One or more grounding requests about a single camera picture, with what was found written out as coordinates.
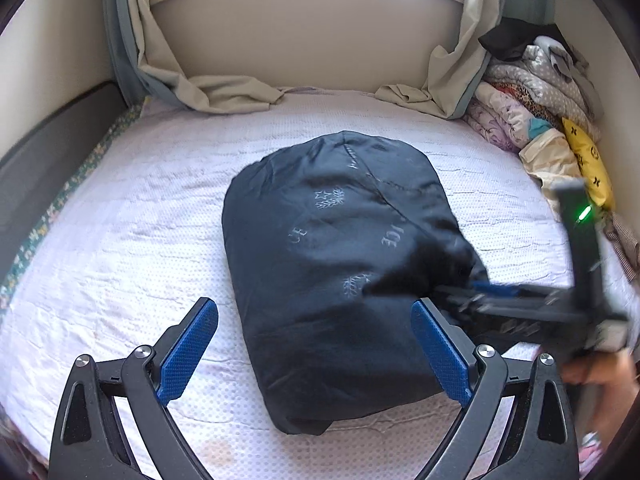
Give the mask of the person's right hand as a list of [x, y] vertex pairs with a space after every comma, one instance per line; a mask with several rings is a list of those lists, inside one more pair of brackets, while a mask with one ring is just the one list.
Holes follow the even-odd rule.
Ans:
[[627, 349], [616, 353], [594, 352], [561, 368], [561, 377], [567, 384], [602, 388], [589, 428], [599, 435], [604, 448], [614, 440], [638, 396], [636, 374], [634, 359]]

